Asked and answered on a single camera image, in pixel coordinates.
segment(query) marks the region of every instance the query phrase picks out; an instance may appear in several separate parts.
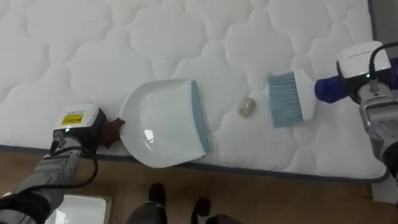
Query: black shoe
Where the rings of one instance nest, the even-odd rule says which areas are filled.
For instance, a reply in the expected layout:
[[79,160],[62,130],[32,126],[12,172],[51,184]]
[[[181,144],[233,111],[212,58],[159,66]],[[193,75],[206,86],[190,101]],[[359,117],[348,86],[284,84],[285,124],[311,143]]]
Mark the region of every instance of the black shoe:
[[152,184],[149,188],[148,199],[150,202],[157,202],[163,207],[166,206],[166,193],[164,187],[160,183]]
[[207,198],[199,198],[191,215],[191,224],[198,224],[198,216],[208,217],[211,203]]

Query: dustpan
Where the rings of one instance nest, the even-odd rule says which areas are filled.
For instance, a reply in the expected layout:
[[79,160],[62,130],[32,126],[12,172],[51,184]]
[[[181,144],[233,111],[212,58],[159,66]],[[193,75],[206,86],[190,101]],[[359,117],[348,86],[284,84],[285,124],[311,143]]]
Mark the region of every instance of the dustpan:
[[209,150],[197,83],[149,82],[125,100],[121,140],[141,163],[170,167],[201,158]]

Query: blue bristles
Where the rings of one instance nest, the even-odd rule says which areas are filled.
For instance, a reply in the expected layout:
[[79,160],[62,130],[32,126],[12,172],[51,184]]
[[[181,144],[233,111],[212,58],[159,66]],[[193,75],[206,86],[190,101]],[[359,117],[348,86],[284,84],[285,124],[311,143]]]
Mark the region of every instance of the blue bristles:
[[291,127],[303,121],[294,73],[270,76],[269,105],[275,128]]

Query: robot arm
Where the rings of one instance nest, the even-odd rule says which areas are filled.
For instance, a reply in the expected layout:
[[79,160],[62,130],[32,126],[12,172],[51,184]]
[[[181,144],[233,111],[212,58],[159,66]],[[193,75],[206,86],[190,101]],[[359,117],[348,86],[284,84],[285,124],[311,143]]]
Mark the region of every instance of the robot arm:
[[[64,145],[54,154],[45,156],[32,175],[24,179],[11,195],[0,200],[3,208],[0,210],[0,223],[44,223],[62,203],[65,189],[39,187],[72,184],[78,170],[80,147],[76,139],[65,138]],[[57,154],[57,151],[68,148],[73,150]]]
[[383,162],[394,178],[398,173],[398,99],[392,89],[393,77],[385,51],[397,43],[367,42],[342,50],[337,70],[369,134],[374,157]]
[[[123,124],[115,126],[117,130]],[[50,154],[36,166],[12,194],[0,199],[0,224],[45,223],[63,202],[66,189],[89,184],[98,172],[95,151],[109,124],[102,110],[93,104],[73,105],[65,109],[53,132]],[[93,175],[84,183],[72,185],[82,153],[93,160]]]

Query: quilted mattress surface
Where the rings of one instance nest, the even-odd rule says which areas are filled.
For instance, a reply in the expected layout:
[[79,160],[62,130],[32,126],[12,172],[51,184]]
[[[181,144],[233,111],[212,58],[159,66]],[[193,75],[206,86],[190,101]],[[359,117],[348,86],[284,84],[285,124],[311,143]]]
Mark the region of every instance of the quilted mattress surface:
[[114,119],[139,85],[185,78],[212,144],[195,162],[375,179],[386,170],[350,99],[274,129],[264,94],[271,74],[336,75],[337,53],[372,39],[366,0],[0,0],[0,144],[48,149],[64,107],[94,102]]

